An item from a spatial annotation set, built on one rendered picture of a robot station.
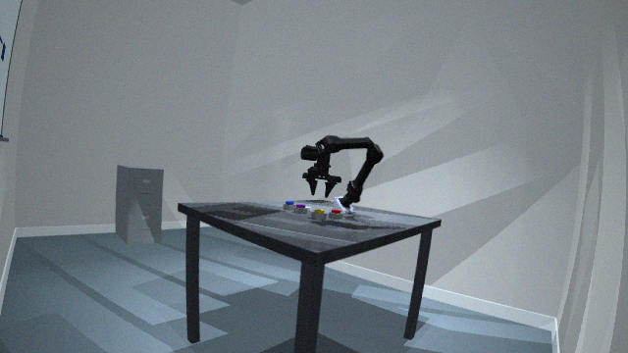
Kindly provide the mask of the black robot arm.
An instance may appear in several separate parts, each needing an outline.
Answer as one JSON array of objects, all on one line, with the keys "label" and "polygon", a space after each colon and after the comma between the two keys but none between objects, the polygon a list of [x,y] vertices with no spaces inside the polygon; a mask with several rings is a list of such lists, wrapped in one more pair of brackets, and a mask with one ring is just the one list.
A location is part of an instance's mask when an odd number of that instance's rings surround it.
[{"label": "black robot arm", "polygon": [[[342,149],[357,149],[366,148],[366,160],[363,163],[363,167],[359,172],[357,178],[350,181],[347,185],[347,194],[343,198],[339,198],[344,208],[351,208],[352,203],[359,203],[360,196],[363,192],[364,181],[371,172],[375,164],[380,163],[384,158],[384,152],[380,149],[379,145],[374,144],[368,137],[357,138],[340,138],[336,135],[326,135],[324,138],[315,143],[315,146],[306,145],[301,149],[300,157],[302,160],[316,161],[330,163],[331,153],[336,153]],[[322,148],[322,144],[324,148]],[[308,170],[309,177],[318,177],[319,175],[325,175],[324,164],[314,166]]]}]

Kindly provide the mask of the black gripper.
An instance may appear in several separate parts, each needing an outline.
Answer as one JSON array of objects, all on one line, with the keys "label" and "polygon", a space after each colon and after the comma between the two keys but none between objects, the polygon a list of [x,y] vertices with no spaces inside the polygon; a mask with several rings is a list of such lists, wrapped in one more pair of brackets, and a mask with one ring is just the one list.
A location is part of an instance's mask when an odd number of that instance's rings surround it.
[{"label": "black gripper", "polygon": [[302,178],[306,178],[306,180],[308,181],[312,195],[315,194],[315,190],[316,190],[316,186],[318,182],[318,180],[315,180],[315,179],[317,178],[317,179],[327,180],[328,182],[325,182],[326,184],[325,198],[327,198],[330,192],[332,191],[332,189],[334,188],[334,186],[337,184],[337,182],[341,183],[341,177],[329,175],[329,168],[331,167],[330,163],[317,162],[317,166],[321,166],[321,164],[324,164],[325,175],[319,175],[318,177],[314,177],[314,176],[308,176],[308,173],[304,173],[302,175]]}]

